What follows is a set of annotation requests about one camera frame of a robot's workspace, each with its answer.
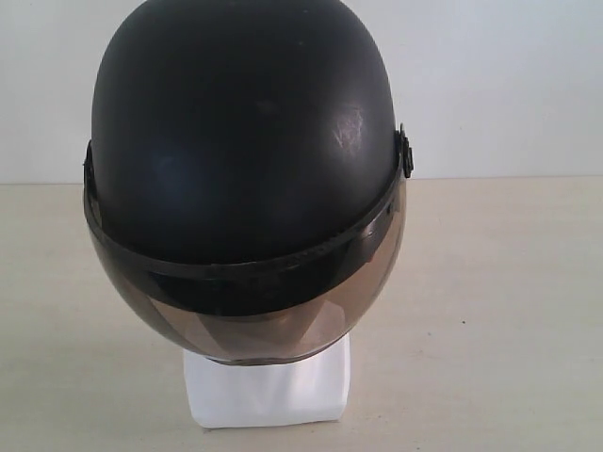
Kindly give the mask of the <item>black helmet with tinted visor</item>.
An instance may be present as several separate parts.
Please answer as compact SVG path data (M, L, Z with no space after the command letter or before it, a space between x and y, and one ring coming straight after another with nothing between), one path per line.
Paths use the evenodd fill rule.
M294 363L379 296L413 168L344 3L146 1L97 73L84 212L151 328L217 363Z

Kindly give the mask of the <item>white mannequin head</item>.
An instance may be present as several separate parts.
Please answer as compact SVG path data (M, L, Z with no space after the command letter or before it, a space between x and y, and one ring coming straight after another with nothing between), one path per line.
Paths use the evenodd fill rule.
M269 428L341 418L350 391L350 337L303 361L214 363L183 352L187 400L203 428Z

